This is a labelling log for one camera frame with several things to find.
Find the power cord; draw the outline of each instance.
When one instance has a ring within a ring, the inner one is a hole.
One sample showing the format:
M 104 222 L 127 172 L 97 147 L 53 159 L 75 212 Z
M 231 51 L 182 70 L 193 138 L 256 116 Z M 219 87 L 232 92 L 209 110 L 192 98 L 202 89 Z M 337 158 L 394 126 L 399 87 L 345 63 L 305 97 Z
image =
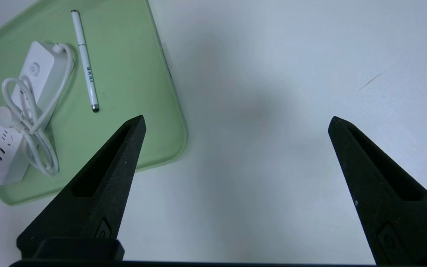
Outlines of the power cord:
M 23 81 L 17 78 L 6 78 L 1 85 L 2 94 L 7 106 L 0 106 L 0 125 L 4 128 L 12 127 L 24 136 L 22 140 L 22 150 L 24 155 L 32 166 L 40 169 L 40 171 L 42 171 L 46 176 L 54 176 L 58 173 L 59 162 L 57 160 L 56 152 L 54 151 L 49 139 L 46 137 L 41 125 L 52 116 L 52 113 L 57 106 L 57 102 L 66 87 L 73 67 L 72 50 L 70 47 L 65 44 L 55 44 L 53 50 L 59 53 L 63 50 L 66 51 L 67 64 L 57 93 L 41 115 L 38 114 L 39 109 L 37 108 L 33 93 Z M 26 95 L 27 101 L 29 102 L 29 108 L 32 113 L 32 118 L 27 116 L 27 110 L 22 111 L 12 101 L 7 89 L 9 83 L 12 82 L 16 83 L 20 90 Z M 37 151 L 37 146 L 39 144 L 44 152 L 46 162 L 42 162 L 39 151 Z

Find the power strip socket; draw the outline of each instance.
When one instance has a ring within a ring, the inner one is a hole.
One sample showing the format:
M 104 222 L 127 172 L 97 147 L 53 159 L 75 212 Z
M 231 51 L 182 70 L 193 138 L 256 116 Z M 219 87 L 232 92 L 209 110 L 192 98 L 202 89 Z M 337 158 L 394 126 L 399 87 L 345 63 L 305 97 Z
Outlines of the power strip socket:
M 54 97 L 67 62 L 66 54 L 59 49 L 54 51 L 53 47 L 53 44 L 32 42 L 19 74 L 19 79 L 34 94 L 39 113 L 44 112 Z M 11 99 L 21 110 L 29 106 L 18 85 L 15 85 Z M 43 123 L 42 129 L 46 129 L 49 119 Z M 21 181 L 29 167 L 29 161 L 22 152 L 22 140 L 22 134 L 15 129 L 0 126 L 0 185 Z

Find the power strip switch button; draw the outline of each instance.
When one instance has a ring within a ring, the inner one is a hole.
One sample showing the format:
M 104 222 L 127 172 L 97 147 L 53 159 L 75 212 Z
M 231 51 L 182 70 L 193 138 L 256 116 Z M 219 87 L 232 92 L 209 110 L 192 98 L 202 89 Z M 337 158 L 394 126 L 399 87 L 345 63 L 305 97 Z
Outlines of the power strip switch button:
M 39 71 L 40 71 L 40 66 L 39 64 L 37 64 L 36 62 L 33 62 L 30 66 L 29 66 L 29 72 L 34 75 L 35 77 L 37 77 L 37 75 L 39 75 Z

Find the white pen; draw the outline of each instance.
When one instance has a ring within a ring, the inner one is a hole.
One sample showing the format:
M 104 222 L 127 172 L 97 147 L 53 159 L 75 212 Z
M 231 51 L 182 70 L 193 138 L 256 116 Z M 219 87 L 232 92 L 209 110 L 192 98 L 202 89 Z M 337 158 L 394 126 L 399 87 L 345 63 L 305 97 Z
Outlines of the white pen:
M 100 109 L 98 108 L 95 83 L 93 82 L 92 68 L 90 67 L 90 60 L 88 59 L 88 51 L 85 44 L 85 36 L 83 35 L 80 13 L 78 10 L 72 10 L 71 14 L 73 26 L 75 26 L 75 34 L 77 35 L 78 50 L 80 51 L 80 58 L 82 59 L 83 73 L 85 73 L 85 80 L 87 81 L 88 97 L 90 98 L 93 112 L 98 112 Z

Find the white plug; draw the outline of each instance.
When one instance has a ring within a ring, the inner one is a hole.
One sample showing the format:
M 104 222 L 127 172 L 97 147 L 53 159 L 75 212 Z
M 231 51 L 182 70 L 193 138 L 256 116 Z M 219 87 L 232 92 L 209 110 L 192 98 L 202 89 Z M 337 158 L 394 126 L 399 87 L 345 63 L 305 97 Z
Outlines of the white plug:
M 0 106 L 0 125 L 9 129 L 12 127 L 13 122 L 17 122 L 17 116 L 7 106 Z
M 3 81 L 2 93 L 8 106 L 0 107 L 0 185 L 20 181 L 29 164 L 47 176 L 58 172 L 58 160 L 44 130 L 72 68 L 68 46 L 34 41 L 19 78 Z M 10 94 L 9 84 L 13 82 L 16 85 Z M 42 162 L 38 145 L 47 162 Z

